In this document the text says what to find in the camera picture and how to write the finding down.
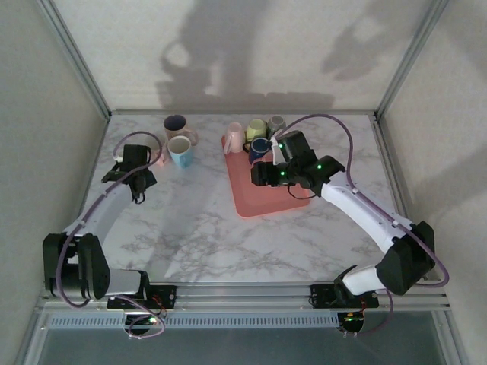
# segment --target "blue mug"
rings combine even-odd
[[[262,158],[267,152],[271,151],[272,143],[264,137],[255,138],[250,143],[249,162],[252,164],[258,158]]]
[[[181,169],[193,163],[194,148],[191,140],[184,135],[172,137],[167,143],[167,150],[174,163]]]

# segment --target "white marble countertop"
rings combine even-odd
[[[221,151],[226,125],[246,125],[262,115],[187,115],[198,131],[195,163],[178,170],[154,165],[158,184],[142,205],[131,205],[103,243],[112,268],[146,270],[152,282],[329,281],[354,264],[380,255],[374,242],[338,208],[315,198],[305,207],[268,217],[237,215]],[[284,116],[290,123],[300,116]],[[368,116],[338,116],[355,143],[352,175],[390,206],[392,198]],[[111,152],[136,130],[163,132],[162,115],[121,115],[110,122],[88,194],[88,204],[112,167]],[[327,119],[302,122],[299,129],[321,157],[345,165],[348,141]],[[139,143],[137,137],[128,143]]]

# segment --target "mug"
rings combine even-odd
[[[267,122],[267,138],[271,138],[278,130],[284,129],[286,121],[281,116],[271,116]]]
[[[164,128],[166,130],[167,139],[172,139],[177,135],[184,135],[191,141],[192,146],[198,144],[198,133],[189,129],[186,118],[180,115],[168,116],[164,120]]]
[[[264,137],[258,137],[250,143],[249,149],[249,162],[252,164],[258,158],[264,157],[264,155],[271,151],[271,142]]]
[[[252,119],[247,127],[246,142],[251,142],[258,137],[267,136],[267,126],[266,122],[261,119]]]
[[[229,154],[233,152],[237,154],[242,151],[242,146],[245,142],[245,131],[239,122],[232,122],[228,126],[227,134],[225,135],[225,146],[223,153]]]
[[[169,140],[167,149],[176,166],[185,169],[193,162],[194,148],[191,140],[184,135],[177,135]]]
[[[167,150],[167,139],[161,133],[155,133],[155,136],[159,138],[159,141],[161,141],[162,144],[161,157],[159,157],[159,159],[156,161],[155,164],[162,167],[170,160],[169,151]],[[151,149],[151,162],[152,162],[159,154],[159,144],[151,136],[148,136],[143,142],[143,144],[145,144],[147,147]]]

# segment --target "mug handle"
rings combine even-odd
[[[199,137],[197,132],[193,131],[192,129],[187,129],[184,131],[184,135],[189,138],[192,146],[196,146],[198,144]]]
[[[231,135],[225,136],[225,146],[223,147],[223,153],[229,154],[230,153],[230,142],[231,142]]]

